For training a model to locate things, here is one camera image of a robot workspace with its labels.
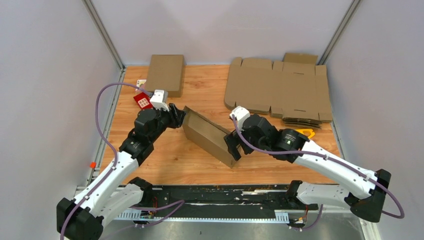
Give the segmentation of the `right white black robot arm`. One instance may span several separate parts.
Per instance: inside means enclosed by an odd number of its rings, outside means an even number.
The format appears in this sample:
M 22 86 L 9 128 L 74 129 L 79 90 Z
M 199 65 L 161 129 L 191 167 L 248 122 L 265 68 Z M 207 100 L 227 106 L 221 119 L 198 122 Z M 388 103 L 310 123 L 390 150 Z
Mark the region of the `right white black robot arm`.
M 304 134 L 291 129 L 276 129 L 257 114 L 231 113 L 234 130 L 224 137 L 228 152 L 235 160 L 244 154 L 260 152 L 273 158 L 312 169 L 335 182 L 312 184 L 293 180 L 285 195 L 292 209 L 301 205 L 324 204 L 349 209 L 355 216 L 378 223 L 392 178 L 389 171 L 377 171 L 354 165 L 319 146 Z

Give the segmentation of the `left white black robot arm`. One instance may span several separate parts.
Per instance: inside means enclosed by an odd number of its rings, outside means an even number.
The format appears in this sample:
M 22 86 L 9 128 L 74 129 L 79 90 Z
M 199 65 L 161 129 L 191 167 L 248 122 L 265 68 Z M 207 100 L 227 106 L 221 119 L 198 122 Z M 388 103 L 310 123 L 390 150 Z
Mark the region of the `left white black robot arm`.
M 114 159 L 82 192 L 56 206 L 56 227 L 60 239 L 98 240 L 104 228 L 130 206 L 149 206 L 153 201 L 151 184 L 136 177 L 118 193 L 116 188 L 153 152 L 154 142 L 166 129 L 183 125 L 186 111 L 170 103 L 166 108 L 141 110 Z

